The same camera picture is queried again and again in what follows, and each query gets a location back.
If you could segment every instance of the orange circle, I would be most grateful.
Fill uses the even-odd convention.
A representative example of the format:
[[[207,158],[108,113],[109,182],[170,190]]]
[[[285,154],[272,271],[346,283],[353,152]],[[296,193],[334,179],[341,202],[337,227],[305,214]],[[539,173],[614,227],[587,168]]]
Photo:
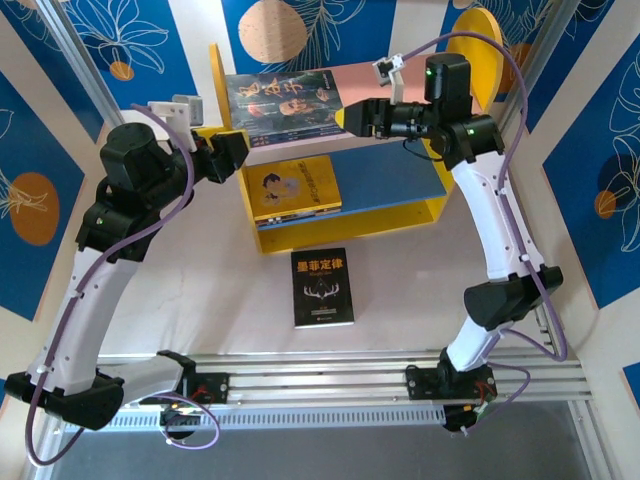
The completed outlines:
[[[595,208],[600,218],[611,218],[616,212],[616,196],[608,190],[603,190],[596,195]]]
[[[522,67],[522,64],[524,64],[524,61],[527,59],[527,55],[529,55],[530,50],[530,43],[516,43],[509,48],[509,53],[511,53],[511,56],[518,64],[518,67]],[[505,61],[504,68],[502,70],[502,79],[500,80],[500,86],[498,87],[498,93],[509,93],[509,90],[511,90],[511,86],[515,80],[516,76],[513,73],[513,69],[510,64]]]
[[[11,224],[25,242],[42,247],[56,233],[60,203],[56,187],[39,173],[23,173],[9,187]]]
[[[111,72],[111,75],[123,82],[128,82],[133,78],[133,68],[131,68],[131,65],[124,62],[113,62],[109,65],[109,71]]]

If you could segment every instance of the purple cable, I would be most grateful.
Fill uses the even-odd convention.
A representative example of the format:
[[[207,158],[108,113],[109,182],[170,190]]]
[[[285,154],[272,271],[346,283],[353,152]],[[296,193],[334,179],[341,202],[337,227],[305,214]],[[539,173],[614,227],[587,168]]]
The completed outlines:
[[[518,388],[518,390],[516,390],[513,393],[513,395],[507,398],[503,403],[501,403],[498,407],[496,407],[496,409],[493,412],[489,414],[491,416],[494,416],[499,412],[501,412],[507,405],[512,403],[516,398],[520,396],[522,392],[525,391],[525,389],[529,386],[529,383],[531,383],[531,373],[529,373],[529,370],[527,370],[526,368],[516,367],[513,365],[504,365],[502,363],[495,363],[495,362],[487,362],[487,365],[489,365],[492,368],[506,368],[508,370],[516,370],[518,372],[522,372],[525,374],[524,382],[522,382],[522,385],[520,385],[520,388]],[[465,435],[472,432],[473,430],[475,430],[485,422],[486,420],[482,422],[477,422],[475,425],[470,426],[469,428],[466,429]]]
[[[218,423],[218,419],[216,418],[216,416],[213,413],[211,413],[211,411],[208,408],[204,408],[199,403],[194,402],[190,398],[183,397],[182,395],[179,395],[176,392],[158,393],[153,396],[157,398],[165,398],[167,400],[177,400],[182,403],[188,403],[192,407],[199,408],[213,421],[213,425],[216,427],[216,434],[213,437],[213,440],[211,440],[209,443],[205,443],[203,445],[183,445],[181,443],[174,441],[169,436],[169,426],[171,424],[171,422],[169,421],[167,422],[164,429],[162,430],[162,435],[164,435],[164,438],[167,439],[167,442],[169,442],[170,445],[181,448],[183,450],[206,450],[207,448],[213,447],[216,443],[218,443],[218,439],[220,438],[220,424]]]
[[[415,57],[419,53],[425,51],[426,49],[453,37],[477,38],[478,40],[482,40],[483,42],[488,43],[504,56],[507,62],[509,62],[509,64],[511,65],[511,68],[513,69],[516,75],[516,81],[518,82],[518,87],[520,88],[520,96],[522,97],[522,112],[521,112],[522,115],[520,118],[520,125],[518,125],[518,130],[516,131],[516,135],[511,144],[511,148],[509,148],[509,150],[507,150],[507,152],[505,153],[504,162],[502,164],[502,167],[500,168],[500,176],[499,176],[500,178],[498,179],[498,191],[502,192],[504,189],[506,175],[509,170],[509,165],[511,164],[513,155],[524,133],[524,129],[526,127],[527,115],[529,112],[529,100],[527,96],[527,87],[524,83],[522,72],[520,72],[520,68],[518,67],[518,64],[513,59],[509,51],[506,48],[504,48],[502,45],[500,45],[498,42],[496,42],[495,40],[489,37],[486,37],[476,32],[460,31],[460,32],[447,33],[446,35],[442,35],[434,40],[431,40],[430,42],[425,43],[421,47],[416,48],[415,50],[407,53],[406,55],[403,55],[402,60],[406,63],[408,60]],[[513,210],[511,209],[511,205],[509,205],[509,200],[507,199],[506,195],[500,195],[499,198],[500,198],[500,202],[502,203],[502,208],[504,209],[505,217],[507,219],[507,223],[509,224],[511,234],[513,235],[516,245],[518,246],[518,251],[520,252],[520,256],[523,257],[527,255],[527,247],[525,246],[524,239],[522,238],[522,234],[520,233],[520,229],[518,228],[518,222],[516,221],[516,218],[513,214]],[[531,345],[536,347],[538,350],[540,350],[542,353],[544,353],[547,357],[551,358],[552,360],[555,360],[557,362],[564,362],[567,359],[569,347],[567,344],[567,338],[564,334],[564,330],[562,329],[562,325],[560,323],[560,318],[558,317],[558,313],[556,312],[556,309],[551,303],[551,297],[549,296],[547,289],[542,284],[542,280],[540,279],[538,272],[536,272],[536,269],[533,267],[533,265],[529,260],[524,260],[523,263],[527,271],[533,278],[533,282],[535,283],[536,288],[540,292],[540,296],[542,297],[542,300],[546,305],[547,310],[549,311],[549,316],[551,318],[553,329],[558,335],[558,344],[559,344],[558,346],[559,346],[560,354],[556,355],[555,353],[550,352],[543,345],[540,345],[533,338],[525,335],[524,333],[521,333],[515,330],[510,330],[510,329],[506,329],[506,331],[512,335],[517,336],[518,338],[521,338],[529,342]]]
[[[153,120],[155,123],[157,123],[160,127],[162,127],[162,129],[165,132],[167,132],[167,134],[169,135],[171,142],[178,147],[178,150],[180,150],[180,153],[184,157],[184,161],[187,166],[187,185],[185,187],[184,194],[180,198],[180,201],[178,202],[178,204],[165,217],[163,217],[153,225],[145,228],[144,230],[134,235],[131,235],[130,237],[127,237],[124,240],[121,240],[120,242],[116,243],[112,247],[108,248],[102,255],[100,255],[96,259],[96,261],[91,265],[91,267],[89,267],[87,272],[84,274],[84,276],[78,283],[78,286],[76,287],[76,291],[79,294],[83,292],[84,288],[91,281],[91,278],[96,273],[98,268],[100,268],[100,266],[103,263],[105,263],[111,255],[118,252],[120,249],[128,245],[131,245],[133,242],[137,242],[141,238],[144,238],[147,235],[161,229],[164,225],[170,222],[171,219],[175,217],[186,206],[187,202],[189,201],[189,198],[191,197],[191,193],[193,191],[193,185],[195,181],[195,172],[193,168],[193,161],[191,160],[191,155],[189,154],[188,147],[180,139],[178,134],[171,127],[169,127],[169,125],[167,125],[157,115],[149,111],[149,109],[142,107],[140,105],[135,105],[135,104],[131,105],[131,107],[134,110],[137,110],[138,112],[147,116],[148,118]],[[69,300],[69,302],[67,303],[67,306],[64,309],[62,317],[60,318],[60,323],[56,328],[55,334],[53,336],[53,340],[51,340],[51,345],[49,346],[49,350],[44,360],[44,366],[47,369],[51,368],[55,354],[58,350],[58,347],[60,346],[62,335],[64,334],[67,324],[69,323],[69,318],[71,317],[71,313],[73,312],[73,309],[75,308],[78,302],[78,298],[79,297],[72,297]],[[62,450],[60,450],[60,452],[58,452],[58,454],[55,457],[49,460],[41,460],[40,458],[38,458],[38,455],[35,451],[35,447],[33,444],[33,426],[35,423],[35,416],[36,416],[38,403],[40,401],[40,397],[42,396],[42,391],[44,390],[44,384],[47,380],[48,375],[49,375],[48,371],[45,371],[40,374],[40,378],[38,379],[38,383],[36,384],[36,388],[33,393],[33,398],[31,399],[31,403],[29,405],[29,412],[27,414],[27,425],[25,429],[25,445],[27,448],[27,455],[31,463],[33,463],[38,467],[46,467],[48,465],[53,465],[55,462],[60,460],[69,451],[69,449],[73,446],[73,444],[76,442],[76,440],[78,440],[78,438],[84,431],[84,428],[81,428],[80,430],[78,430],[78,432],[73,436],[73,438],[69,441],[69,443],[67,443],[67,445],[65,445],[65,447]]]

